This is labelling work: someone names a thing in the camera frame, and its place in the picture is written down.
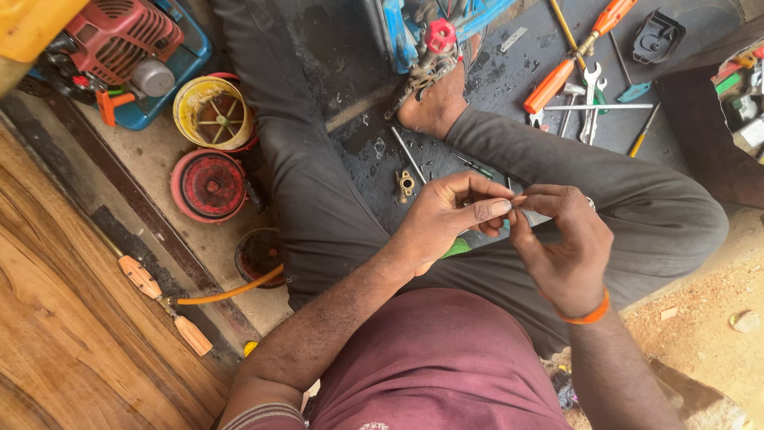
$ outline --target t-shirt logo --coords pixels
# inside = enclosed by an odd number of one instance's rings
[[[390,430],[390,427],[383,422],[370,422],[362,425],[358,430]]]

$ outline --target fingernail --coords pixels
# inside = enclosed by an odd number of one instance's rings
[[[504,215],[512,209],[512,203],[509,200],[501,200],[491,204],[490,214],[494,217]]]

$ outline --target maroon t-shirt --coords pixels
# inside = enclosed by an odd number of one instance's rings
[[[304,429],[269,403],[225,430]],[[429,288],[390,299],[321,379],[312,430],[570,429],[526,332],[469,292]]]

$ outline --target wooden plank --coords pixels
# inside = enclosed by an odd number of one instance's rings
[[[225,405],[228,378],[150,308],[5,127],[0,301],[0,427],[208,428]]]

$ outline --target orange wristband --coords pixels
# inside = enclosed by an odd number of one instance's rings
[[[602,296],[602,301],[600,302],[600,305],[597,306],[596,309],[594,309],[589,315],[585,315],[580,318],[568,318],[560,312],[559,309],[557,309],[557,306],[552,306],[555,308],[555,312],[557,312],[557,315],[565,322],[568,322],[570,324],[592,324],[602,319],[603,316],[607,313],[607,309],[610,308],[610,293],[607,292],[607,288],[603,285],[602,289],[605,291],[604,295]]]

